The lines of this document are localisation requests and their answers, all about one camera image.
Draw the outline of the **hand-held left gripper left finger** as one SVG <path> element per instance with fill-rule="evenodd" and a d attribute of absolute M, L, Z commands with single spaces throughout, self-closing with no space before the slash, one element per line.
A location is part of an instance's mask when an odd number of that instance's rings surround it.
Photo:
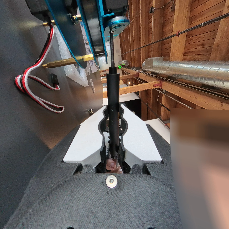
<path fill-rule="evenodd" d="M 99 132 L 99 123 L 104 118 L 103 106 L 96 113 L 81 123 L 66 155 L 65 163 L 90 164 L 95 167 L 101 162 L 100 148 L 102 146 L 102 134 Z"/>

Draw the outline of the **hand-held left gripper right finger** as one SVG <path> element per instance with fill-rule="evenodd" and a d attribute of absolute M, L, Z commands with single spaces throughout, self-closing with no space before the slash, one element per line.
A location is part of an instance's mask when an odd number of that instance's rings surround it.
<path fill-rule="evenodd" d="M 127 121 L 127 131 L 123 136 L 126 150 L 125 162 L 132 168 L 134 164 L 160 163 L 162 158 L 144 121 L 125 105 L 123 118 Z"/>

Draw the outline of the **black electric screwdriver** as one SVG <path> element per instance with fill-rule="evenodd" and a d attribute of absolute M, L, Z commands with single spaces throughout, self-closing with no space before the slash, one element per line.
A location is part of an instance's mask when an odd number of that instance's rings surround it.
<path fill-rule="evenodd" d="M 114 62 L 114 38 L 110 27 L 111 67 L 107 74 L 107 98 L 110 134 L 110 156 L 117 159 L 119 150 L 119 78 Z"/>

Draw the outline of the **blue toy robot arm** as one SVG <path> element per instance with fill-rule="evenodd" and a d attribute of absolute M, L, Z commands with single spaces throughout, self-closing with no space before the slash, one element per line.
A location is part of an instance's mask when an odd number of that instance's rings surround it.
<path fill-rule="evenodd" d="M 127 0 L 26 0 L 36 18 L 55 21 L 59 32 L 76 62 L 86 68 L 84 55 L 92 60 L 105 57 L 105 43 L 126 28 L 130 21 Z"/>

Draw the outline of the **grey desk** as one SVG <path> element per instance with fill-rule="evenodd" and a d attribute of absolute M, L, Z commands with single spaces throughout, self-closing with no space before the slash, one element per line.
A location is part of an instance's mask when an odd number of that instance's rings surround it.
<path fill-rule="evenodd" d="M 32 71 L 48 84 L 50 73 L 57 75 L 60 91 L 31 79 L 29 87 L 35 95 L 64 106 L 61 114 L 46 110 L 15 87 L 14 78 L 39 57 L 48 30 L 24 0 L 0 1 L 0 228 L 17 209 L 47 153 L 89 117 L 89 108 L 95 112 L 102 106 L 99 71 L 87 76 L 87 87 L 67 77 L 63 67 Z"/>

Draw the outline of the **person's right hand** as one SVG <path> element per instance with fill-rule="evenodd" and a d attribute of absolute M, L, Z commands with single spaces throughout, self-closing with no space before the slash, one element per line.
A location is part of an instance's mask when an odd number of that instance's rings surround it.
<path fill-rule="evenodd" d="M 123 174 L 123 171 L 119 165 L 117 164 L 118 167 L 116 167 L 116 159 L 108 159 L 107 164 L 106 164 L 106 173 L 118 173 L 118 174 Z"/>

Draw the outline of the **white table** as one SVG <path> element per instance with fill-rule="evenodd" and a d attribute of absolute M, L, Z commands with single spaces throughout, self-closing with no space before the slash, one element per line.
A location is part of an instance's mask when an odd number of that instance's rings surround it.
<path fill-rule="evenodd" d="M 135 93 L 127 93 L 120 95 L 120 102 L 125 102 L 125 101 L 130 101 L 130 100 L 135 100 L 139 99 L 138 96 Z M 108 104 L 107 98 L 103 98 L 103 106 Z"/>
<path fill-rule="evenodd" d="M 144 121 L 149 124 L 160 136 L 170 144 L 170 130 L 160 121 L 160 119 L 151 119 Z"/>

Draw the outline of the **white foam block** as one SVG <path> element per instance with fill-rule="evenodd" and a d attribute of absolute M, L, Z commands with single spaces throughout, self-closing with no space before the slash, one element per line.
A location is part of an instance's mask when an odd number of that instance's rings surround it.
<path fill-rule="evenodd" d="M 61 33 L 58 30 L 58 27 L 55 25 L 55 33 L 59 45 L 59 51 L 61 55 L 61 59 L 69 59 L 71 58 L 70 51 L 65 44 L 64 39 L 61 36 Z M 64 71 L 67 77 L 72 79 L 73 81 L 79 83 L 80 85 L 86 87 L 88 86 L 87 76 L 84 68 L 81 68 L 78 64 L 71 64 L 64 66 Z"/>

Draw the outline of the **black ceiling rod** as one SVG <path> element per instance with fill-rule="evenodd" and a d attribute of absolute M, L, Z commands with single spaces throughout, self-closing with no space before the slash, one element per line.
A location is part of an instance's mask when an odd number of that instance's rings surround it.
<path fill-rule="evenodd" d="M 183 30 L 183 31 L 180 31 L 180 30 L 179 30 L 179 31 L 177 31 L 177 33 L 175 33 L 175 34 L 172 34 L 172 35 L 167 36 L 167 37 L 165 37 L 165 38 L 162 38 L 162 39 L 160 39 L 160 40 L 151 42 L 151 43 L 149 43 L 149 44 L 143 45 L 143 46 L 141 46 L 141 47 L 138 47 L 138 48 L 136 48 L 136 49 L 130 50 L 130 51 L 128 51 L 128 52 L 122 53 L 121 55 L 127 54 L 127 53 L 129 53 L 129 52 L 133 52 L 133 51 L 135 51 L 135 50 L 138 50 L 138 49 L 141 49 L 141 48 L 150 46 L 150 45 L 155 44 L 155 43 L 158 43 L 158 42 L 165 41 L 165 40 L 167 40 L 167 39 L 171 39 L 172 37 L 179 37 L 181 34 L 190 32 L 190 31 L 195 30 L 195 29 L 198 29 L 198 28 L 200 28 L 200 27 L 207 26 L 207 25 L 209 25 L 209 24 L 215 23 L 215 22 L 220 21 L 220 20 L 222 20 L 222 19 L 224 19 L 224 18 L 227 18 L 227 17 L 229 17 L 229 13 L 226 13 L 226 14 L 223 14 L 223 15 L 221 15 L 221 16 L 215 17 L 215 18 L 213 18 L 213 19 L 211 19 L 211 20 L 208 20 L 208 21 L 204 21 L 204 22 L 202 22 L 201 24 L 198 24 L 198 25 L 196 25 L 196 26 L 190 27 L 190 28 L 188 28 L 188 29 L 186 29 L 186 30 Z"/>

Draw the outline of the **silver ventilation duct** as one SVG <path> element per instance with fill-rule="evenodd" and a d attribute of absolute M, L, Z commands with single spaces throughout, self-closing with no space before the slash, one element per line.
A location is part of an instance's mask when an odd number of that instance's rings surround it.
<path fill-rule="evenodd" d="M 153 57 L 145 59 L 142 70 L 229 89 L 227 61 L 164 61 L 163 57 Z"/>

